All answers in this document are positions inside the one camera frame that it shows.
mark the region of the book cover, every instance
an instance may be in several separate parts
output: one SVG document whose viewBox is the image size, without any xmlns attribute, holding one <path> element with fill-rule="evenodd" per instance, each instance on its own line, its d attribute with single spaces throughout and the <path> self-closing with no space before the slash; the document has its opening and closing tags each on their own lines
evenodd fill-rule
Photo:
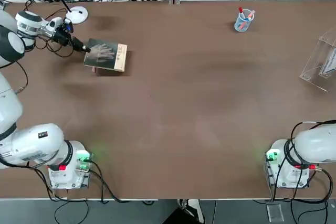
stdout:
<svg viewBox="0 0 336 224">
<path fill-rule="evenodd" d="M 125 71 L 127 45 L 89 39 L 88 48 L 94 48 L 85 54 L 84 65 L 95 68 Z"/>
</svg>

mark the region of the pen holder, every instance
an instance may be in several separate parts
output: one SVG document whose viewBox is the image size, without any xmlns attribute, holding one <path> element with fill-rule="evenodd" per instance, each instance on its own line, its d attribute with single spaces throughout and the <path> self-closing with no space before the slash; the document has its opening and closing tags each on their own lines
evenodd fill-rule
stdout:
<svg viewBox="0 0 336 224">
<path fill-rule="evenodd" d="M 235 22 L 235 29 L 239 32 L 244 32 L 250 26 L 252 20 L 254 19 L 254 14 L 251 17 L 251 20 L 248 20 L 247 17 L 252 11 L 248 9 L 243 9 L 243 13 L 238 13 L 237 20 Z"/>
</svg>

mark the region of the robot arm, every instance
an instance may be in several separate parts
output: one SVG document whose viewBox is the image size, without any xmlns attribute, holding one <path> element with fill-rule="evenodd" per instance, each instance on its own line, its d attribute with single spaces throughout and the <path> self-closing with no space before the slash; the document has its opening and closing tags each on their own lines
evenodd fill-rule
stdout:
<svg viewBox="0 0 336 224">
<path fill-rule="evenodd" d="M 267 173 L 277 187 L 304 188 L 316 164 L 336 162 L 336 125 L 300 132 L 294 139 L 280 139 L 266 153 Z"/>
<path fill-rule="evenodd" d="M 38 31 L 28 26 L 25 29 L 33 33 Z M 0 68 L 15 63 L 24 53 L 25 43 L 17 35 L 15 20 L 0 11 Z M 77 141 L 64 140 L 62 130 L 55 124 L 41 124 L 19 131 L 16 122 L 22 113 L 22 104 L 0 73 L 0 169 L 8 168 L 9 164 L 15 167 L 34 161 L 37 166 L 48 165 L 52 188 L 88 186 L 91 155 L 84 146 Z"/>
<path fill-rule="evenodd" d="M 17 35 L 16 22 L 3 10 L 0 10 L 0 42 L 0 68 L 9 66 L 24 56 L 25 44 Z"/>
<path fill-rule="evenodd" d="M 295 140 L 300 159 L 310 164 L 336 162 L 336 125 L 300 132 Z"/>
<path fill-rule="evenodd" d="M 18 34 L 23 37 L 26 49 L 34 48 L 36 37 L 44 37 L 62 46 L 72 45 L 75 51 L 90 52 L 80 40 L 72 37 L 74 31 L 72 22 L 60 17 L 46 21 L 32 12 L 22 11 L 16 14 Z"/>
</svg>

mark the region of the brown table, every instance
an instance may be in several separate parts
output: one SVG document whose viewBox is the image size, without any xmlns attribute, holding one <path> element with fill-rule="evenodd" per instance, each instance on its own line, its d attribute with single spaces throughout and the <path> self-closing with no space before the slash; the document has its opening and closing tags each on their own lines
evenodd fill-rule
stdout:
<svg viewBox="0 0 336 224">
<path fill-rule="evenodd" d="M 29 86 L 19 95 L 18 126 L 58 124 L 66 139 L 94 153 L 118 197 L 269 198 L 264 151 L 297 122 L 335 118 L 335 94 L 299 78 L 317 38 L 333 25 L 335 4 L 244 1 L 256 17 L 237 33 L 241 2 L 83 3 L 89 19 L 75 36 L 127 44 L 126 73 L 96 77 L 83 54 L 62 59 L 35 49 L 22 60 Z M 61 7 L 29 9 L 46 17 Z M 15 65 L 2 73 L 13 87 L 24 83 Z M 336 177 L 335 165 L 324 167 Z M 319 181 L 297 197 L 323 197 Z M 91 182 L 69 197 L 99 198 L 100 183 Z M 46 197 L 29 171 L 2 170 L 0 188 L 0 197 Z"/>
</svg>

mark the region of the clear acrylic stand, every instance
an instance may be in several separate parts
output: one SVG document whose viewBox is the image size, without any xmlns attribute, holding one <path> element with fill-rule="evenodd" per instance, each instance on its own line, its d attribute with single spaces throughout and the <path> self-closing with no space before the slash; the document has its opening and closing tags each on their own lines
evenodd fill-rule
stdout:
<svg viewBox="0 0 336 224">
<path fill-rule="evenodd" d="M 324 91 L 336 86 L 336 27 L 319 38 L 300 77 Z"/>
</svg>

